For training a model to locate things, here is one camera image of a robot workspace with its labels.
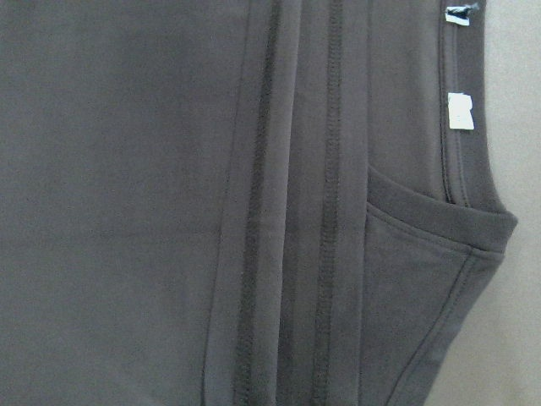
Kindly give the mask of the dark brown t-shirt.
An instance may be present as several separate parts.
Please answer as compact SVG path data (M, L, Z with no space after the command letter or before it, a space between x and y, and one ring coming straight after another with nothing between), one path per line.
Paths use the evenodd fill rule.
M4 405L422 405L516 226L484 1L4 1Z

